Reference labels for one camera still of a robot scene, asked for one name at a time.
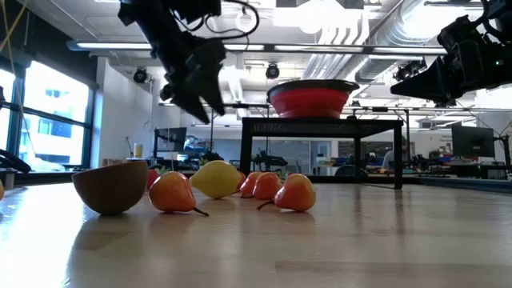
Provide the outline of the black background rig frame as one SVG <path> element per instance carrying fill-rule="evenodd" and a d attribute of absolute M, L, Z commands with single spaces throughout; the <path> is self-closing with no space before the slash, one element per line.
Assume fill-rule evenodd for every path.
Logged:
<path fill-rule="evenodd" d="M 186 148 L 199 153 L 216 153 L 225 161 L 239 160 L 242 148 L 242 120 L 268 118 L 273 108 L 268 104 L 226 103 L 225 114 L 203 104 L 208 122 L 204 123 L 185 111 L 179 112 L 179 128 L 186 128 Z"/>

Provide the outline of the black computer monitor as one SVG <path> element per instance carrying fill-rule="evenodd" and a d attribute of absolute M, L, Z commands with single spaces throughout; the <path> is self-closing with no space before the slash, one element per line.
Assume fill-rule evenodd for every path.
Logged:
<path fill-rule="evenodd" d="M 154 131 L 156 152 L 181 152 L 186 142 L 187 128 L 161 128 Z"/>
<path fill-rule="evenodd" d="M 494 132 L 490 128 L 452 126 L 453 155 L 462 157 L 495 156 Z"/>

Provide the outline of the silver ventilation duct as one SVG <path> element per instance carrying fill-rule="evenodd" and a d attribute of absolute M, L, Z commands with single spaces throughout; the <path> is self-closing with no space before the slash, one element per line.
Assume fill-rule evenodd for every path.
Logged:
<path fill-rule="evenodd" d="M 453 21 L 440 8 L 426 6 L 429 0 L 404 0 L 382 26 L 370 37 L 373 46 L 423 46 Z M 358 58 L 361 67 L 357 82 L 372 82 L 395 64 L 389 59 L 369 56 Z"/>

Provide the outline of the black perforated metal shelf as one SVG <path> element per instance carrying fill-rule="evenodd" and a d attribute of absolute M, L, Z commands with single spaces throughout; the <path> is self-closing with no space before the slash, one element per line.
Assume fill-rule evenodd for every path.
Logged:
<path fill-rule="evenodd" d="M 391 130 L 394 136 L 394 186 L 403 186 L 401 120 L 349 120 L 334 118 L 244 118 L 240 170 L 248 174 L 251 168 L 252 141 L 254 137 L 278 138 L 351 138 L 354 140 L 355 172 L 351 176 L 311 176 L 313 183 L 370 184 L 362 179 L 361 140 Z"/>

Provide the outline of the black overhead light bar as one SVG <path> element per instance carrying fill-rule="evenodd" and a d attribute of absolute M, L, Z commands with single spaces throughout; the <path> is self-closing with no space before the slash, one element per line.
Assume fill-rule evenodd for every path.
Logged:
<path fill-rule="evenodd" d="M 144 42 L 77 42 L 68 41 L 72 51 L 114 51 L 134 50 L 150 51 L 149 43 Z M 364 54 L 364 55 L 410 55 L 410 56 L 441 56 L 446 51 L 441 46 L 370 46 L 370 45 L 307 45 L 307 44 L 225 44 L 229 52 L 261 52 L 261 53 L 292 53 L 292 54 Z"/>

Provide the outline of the person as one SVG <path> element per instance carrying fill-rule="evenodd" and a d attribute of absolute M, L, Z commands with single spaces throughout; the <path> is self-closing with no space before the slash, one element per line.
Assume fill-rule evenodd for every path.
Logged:
<path fill-rule="evenodd" d="M 403 162 L 407 160 L 407 156 L 408 156 L 407 149 L 408 149 L 407 140 L 405 137 L 402 137 L 401 156 L 402 156 Z M 391 150 L 385 154 L 383 162 L 382 162 L 382 168 L 386 171 L 392 171 L 394 169 L 394 164 L 395 164 L 394 150 Z"/>

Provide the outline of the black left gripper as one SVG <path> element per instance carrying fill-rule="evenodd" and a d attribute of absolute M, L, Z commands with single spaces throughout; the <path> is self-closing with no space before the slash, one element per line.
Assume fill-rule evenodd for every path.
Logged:
<path fill-rule="evenodd" d="M 209 123 L 199 96 L 177 86 L 186 82 L 200 82 L 201 96 L 219 115 L 225 114 L 219 89 L 218 72 L 226 57 L 222 41 L 201 38 L 180 29 L 168 8 L 138 7 L 135 23 L 151 46 L 151 56 L 160 60 L 171 84 L 160 90 L 160 99 L 169 100 L 203 123 Z"/>

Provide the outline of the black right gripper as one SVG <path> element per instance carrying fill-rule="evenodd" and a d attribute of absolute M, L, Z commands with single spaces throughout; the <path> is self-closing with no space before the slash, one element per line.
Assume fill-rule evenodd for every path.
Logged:
<path fill-rule="evenodd" d="M 494 89 L 512 84 L 512 46 L 494 42 L 463 40 L 454 46 L 454 59 L 437 57 L 430 66 L 412 78 L 392 85 L 392 94 L 433 102 L 451 99 L 466 92 Z"/>

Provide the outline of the large window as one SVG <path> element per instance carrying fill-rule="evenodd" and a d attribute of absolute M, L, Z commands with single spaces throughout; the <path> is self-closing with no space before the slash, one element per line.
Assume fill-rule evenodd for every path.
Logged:
<path fill-rule="evenodd" d="M 40 62 L 0 57 L 0 150 L 33 172 L 90 165 L 94 90 Z"/>

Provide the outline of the yellow plastic lemon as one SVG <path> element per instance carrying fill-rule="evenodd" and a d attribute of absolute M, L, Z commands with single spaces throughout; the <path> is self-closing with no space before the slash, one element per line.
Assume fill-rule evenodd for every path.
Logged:
<path fill-rule="evenodd" d="M 223 160 L 215 160 L 202 166 L 190 178 L 190 183 L 205 196 L 220 199 L 236 191 L 240 177 L 234 166 Z"/>

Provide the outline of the red collapsible colander bowl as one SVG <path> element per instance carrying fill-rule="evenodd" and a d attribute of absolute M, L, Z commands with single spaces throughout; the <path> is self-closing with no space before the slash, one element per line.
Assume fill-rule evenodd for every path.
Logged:
<path fill-rule="evenodd" d="M 267 101 L 280 118 L 339 118 L 359 84 L 339 79 L 285 82 L 267 91 Z"/>

